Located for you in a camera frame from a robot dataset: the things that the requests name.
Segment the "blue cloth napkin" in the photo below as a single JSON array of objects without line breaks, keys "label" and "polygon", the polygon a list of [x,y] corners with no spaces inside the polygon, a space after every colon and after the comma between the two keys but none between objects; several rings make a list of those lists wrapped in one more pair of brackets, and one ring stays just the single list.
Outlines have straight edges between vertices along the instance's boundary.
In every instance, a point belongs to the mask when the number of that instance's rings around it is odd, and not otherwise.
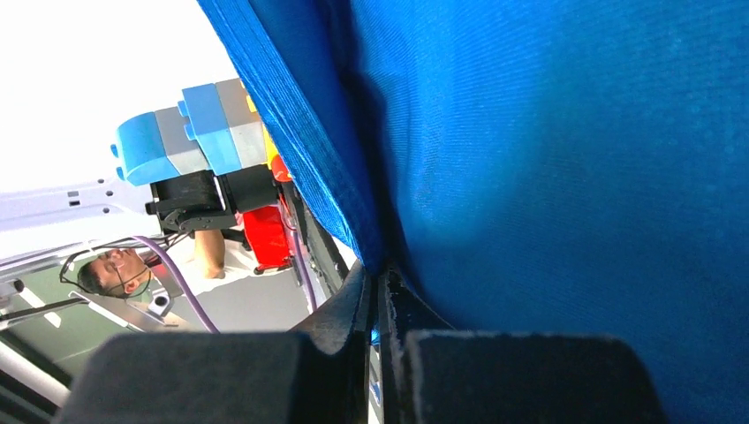
[{"label": "blue cloth napkin", "polygon": [[748,420],[745,1],[203,1],[322,226],[468,329]]}]

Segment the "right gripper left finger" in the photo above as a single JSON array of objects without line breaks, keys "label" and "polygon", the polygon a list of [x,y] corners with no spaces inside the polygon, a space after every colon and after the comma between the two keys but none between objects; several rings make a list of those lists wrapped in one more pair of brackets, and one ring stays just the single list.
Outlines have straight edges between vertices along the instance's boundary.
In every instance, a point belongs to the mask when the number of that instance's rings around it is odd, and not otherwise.
[{"label": "right gripper left finger", "polygon": [[367,272],[285,332],[114,337],[74,383],[58,423],[364,423]]}]

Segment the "red object in background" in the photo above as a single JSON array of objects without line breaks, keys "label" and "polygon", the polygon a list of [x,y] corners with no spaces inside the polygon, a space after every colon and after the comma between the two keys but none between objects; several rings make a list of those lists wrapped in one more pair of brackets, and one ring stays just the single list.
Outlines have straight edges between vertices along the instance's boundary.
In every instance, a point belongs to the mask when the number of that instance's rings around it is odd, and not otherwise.
[{"label": "red object in background", "polygon": [[253,272],[262,276],[291,267],[291,249],[278,206],[266,206],[242,214],[246,241],[257,260]]}]

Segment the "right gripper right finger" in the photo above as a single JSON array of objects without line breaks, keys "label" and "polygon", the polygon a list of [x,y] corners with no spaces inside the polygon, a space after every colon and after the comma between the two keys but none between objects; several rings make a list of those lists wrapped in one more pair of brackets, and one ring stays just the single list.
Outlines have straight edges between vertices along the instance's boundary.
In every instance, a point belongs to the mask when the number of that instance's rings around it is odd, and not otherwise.
[{"label": "right gripper right finger", "polygon": [[377,283],[388,423],[664,423],[650,375],[602,336],[456,330],[396,269]]}]

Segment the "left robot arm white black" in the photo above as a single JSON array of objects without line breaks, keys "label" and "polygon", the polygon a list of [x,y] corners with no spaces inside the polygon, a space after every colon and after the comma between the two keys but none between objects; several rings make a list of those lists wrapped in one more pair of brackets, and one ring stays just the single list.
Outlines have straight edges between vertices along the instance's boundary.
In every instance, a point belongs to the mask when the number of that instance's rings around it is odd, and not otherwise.
[{"label": "left robot arm white black", "polygon": [[166,233],[223,230],[236,215],[276,204],[279,186],[271,170],[256,165],[217,176],[201,170],[151,185],[154,200],[145,205]]}]

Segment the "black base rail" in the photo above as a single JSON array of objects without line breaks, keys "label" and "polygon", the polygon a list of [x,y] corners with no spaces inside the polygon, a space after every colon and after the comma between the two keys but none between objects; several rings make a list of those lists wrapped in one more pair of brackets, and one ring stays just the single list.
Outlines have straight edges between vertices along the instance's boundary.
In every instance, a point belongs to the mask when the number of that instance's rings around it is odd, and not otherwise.
[{"label": "black base rail", "polygon": [[317,306],[330,299],[344,285],[350,267],[334,238],[322,227],[302,200],[297,187],[281,184],[284,220],[299,283],[314,295]]}]

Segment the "blue orange toy car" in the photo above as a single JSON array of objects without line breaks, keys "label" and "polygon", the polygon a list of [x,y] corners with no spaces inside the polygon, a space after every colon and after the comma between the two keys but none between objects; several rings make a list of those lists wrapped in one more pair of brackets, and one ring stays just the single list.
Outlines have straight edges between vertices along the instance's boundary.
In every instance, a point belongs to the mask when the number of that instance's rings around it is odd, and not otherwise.
[{"label": "blue orange toy car", "polygon": [[117,174],[143,186],[196,171],[217,176],[266,166],[286,183],[292,175],[240,79],[182,90],[174,107],[132,117],[110,146]]}]

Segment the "person in background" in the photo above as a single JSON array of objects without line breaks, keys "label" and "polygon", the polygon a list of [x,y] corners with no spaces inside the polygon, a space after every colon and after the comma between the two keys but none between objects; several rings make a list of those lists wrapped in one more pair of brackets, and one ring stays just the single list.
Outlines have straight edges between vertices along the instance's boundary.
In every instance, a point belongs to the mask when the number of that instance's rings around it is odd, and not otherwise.
[{"label": "person in background", "polygon": [[[257,265],[253,251],[226,239],[219,230],[179,236],[166,253],[194,295],[249,277]],[[76,283],[85,292],[128,298],[155,278],[158,260],[156,254],[140,253],[132,247],[111,248],[80,266]]]}]

